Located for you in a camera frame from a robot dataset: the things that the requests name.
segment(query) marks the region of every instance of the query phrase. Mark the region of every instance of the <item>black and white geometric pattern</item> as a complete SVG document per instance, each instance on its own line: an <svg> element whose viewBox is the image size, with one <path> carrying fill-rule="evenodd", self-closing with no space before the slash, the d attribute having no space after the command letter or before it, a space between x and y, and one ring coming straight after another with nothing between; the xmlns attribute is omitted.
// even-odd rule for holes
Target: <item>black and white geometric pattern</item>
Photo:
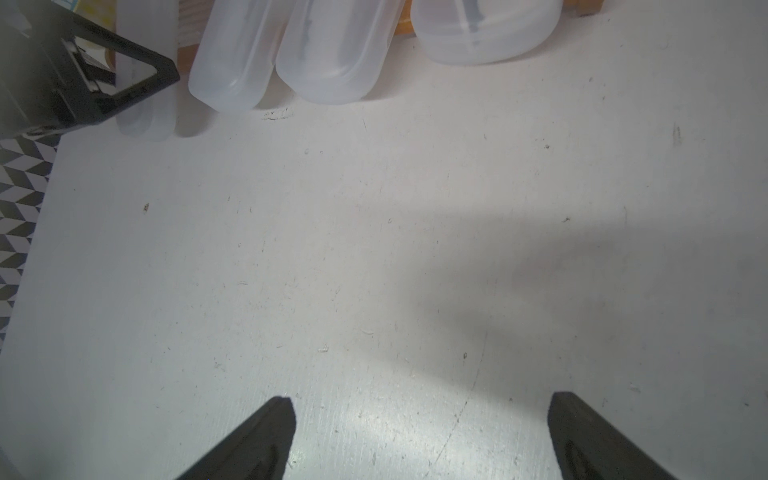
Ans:
<svg viewBox="0 0 768 480"><path fill-rule="evenodd" d="M0 140L0 350L11 320L59 136Z"/></svg>

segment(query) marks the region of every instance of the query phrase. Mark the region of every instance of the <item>white table surface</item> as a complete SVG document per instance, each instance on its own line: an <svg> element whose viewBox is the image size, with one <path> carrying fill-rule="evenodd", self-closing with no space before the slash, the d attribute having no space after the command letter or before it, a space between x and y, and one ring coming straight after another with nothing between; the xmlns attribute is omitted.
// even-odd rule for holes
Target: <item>white table surface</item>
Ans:
<svg viewBox="0 0 768 480"><path fill-rule="evenodd" d="M163 143L64 136L0 447L171 480L285 395L288 479L550 479L572 390L679 478L764 476L768 7L736 3L607 0L477 68L397 38L366 101L274 78Z"/></svg>

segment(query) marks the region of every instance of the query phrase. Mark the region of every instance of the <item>scratch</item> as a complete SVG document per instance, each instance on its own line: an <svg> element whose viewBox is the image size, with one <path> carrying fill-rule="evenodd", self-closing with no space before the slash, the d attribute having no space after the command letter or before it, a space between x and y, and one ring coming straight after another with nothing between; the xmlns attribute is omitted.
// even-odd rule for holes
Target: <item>scratch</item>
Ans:
<svg viewBox="0 0 768 480"><path fill-rule="evenodd" d="M288 107L286 107L285 110L283 110L280 113L278 113L277 110L272 110L270 112L267 112L263 116L262 120L272 120L272 121L275 121L275 120L286 120L288 118L291 118L292 116L293 116L293 112L292 111L288 111Z"/></svg>
<svg viewBox="0 0 768 480"><path fill-rule="evenodd" d="M683 135L680 134L680 125L677 122L672 124L672 146L679 147L683 144Z"/></svg>
<svg viewBox="0 0 768 480"><path fill-rule="evenodd" d="M482 341L482 353L480 354L480 363L478 363L478 371L475 374L475 380L472 382L472 388L469 389L469 394L467 395L467 399L464 401L464 405L462 406L462 409L458 411L458 415L456 416L456 422L453 424L453 428L451 429L451 432L448 434L448 438L445 439L445 443L442 444L442 448L440 449L440 452L437 454L437 458L435 458L435 461L432 462L430 465L430 469L424 474L423 478L427 478L429 476L429 473L432 470L432 467L437 465L438 460L440 460L440 457L442 457L442 453L445 451L445 447L448 446L448 442L451 441L451 437L453 436L453 432L456 431L456 427L458 427L458 421L462 419L462 414L464 413L464 409L467 408L467 404L469 403L469 399L472 397L472 392L475 391L475 387L478 384L478 377L480 376L480 369L482 368L482 360L485 358L485 345L488 343L488 330L485 331L485 338Z"/></svg>

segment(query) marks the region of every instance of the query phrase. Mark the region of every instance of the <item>white plastic container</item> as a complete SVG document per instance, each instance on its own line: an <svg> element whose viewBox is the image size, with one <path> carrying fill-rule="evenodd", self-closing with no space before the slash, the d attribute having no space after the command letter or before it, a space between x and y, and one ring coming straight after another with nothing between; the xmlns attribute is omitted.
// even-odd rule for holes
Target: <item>white plastic container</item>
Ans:
<svg viewBox="0 0 768 480"><path fill-rule="evenodd" d="M413 0L413 30L427 56L448 65L505 60L541 44L563 0Z"/></svg>
<svg viewBox="0 0 768 480"><path fill-rule="evenodd" d="M216 0L190 72L190 93L214 110L259 103L294 0Z"/></svg>
<svg viewBox="0 0 768 480"><path fill-rule="evenodd" d="M301 97L345 104L376 83L404 0L297 0L277 73Z"/></svg>
<svg viewBox="0 0 768 480"><path fill-rule="evenodd" d="M177 60L178 0L118 0L117 34ZM131 86L154 73L154 68L133 58L115 58L115 86ZM123 134L162 141L176 128L176 85L164 88L118 114Z"/></svg>

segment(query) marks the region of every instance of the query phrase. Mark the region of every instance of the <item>translucent plastic bottle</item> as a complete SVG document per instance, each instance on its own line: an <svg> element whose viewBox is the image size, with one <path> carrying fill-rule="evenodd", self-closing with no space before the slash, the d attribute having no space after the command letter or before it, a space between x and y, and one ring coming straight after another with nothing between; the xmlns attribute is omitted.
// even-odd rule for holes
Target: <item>translucent plastic bottle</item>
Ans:
<svg viewBox="0 0 768 480"><path fill-rule="evenodd" d="M413 0L411 22L432 60L476 65L538 46L562 8L563 0Z"/></svg>
<svg viewBox="0 0 768 480"><path fill-rule="evenodd" d="M344 104L376 83L404 0L297 0L277 73L301 97Z"/></svg>
<svg viewBox="0 0 768 480"><path fill-rule="evenodd" d="M274 70L294 0L216 0L190 72L190 93L214 110L256 107Z"/></svg>
<svg viewBox="0 0 768 480"><path fill-rule="evenodd" d="M118 0L117 34L174 62L177 57L178 0ZM126 88L154 73L154 68L117 55L115 84ZM162 141L176 128L176 85L118 114L120 131L132 137Z"/></svg>

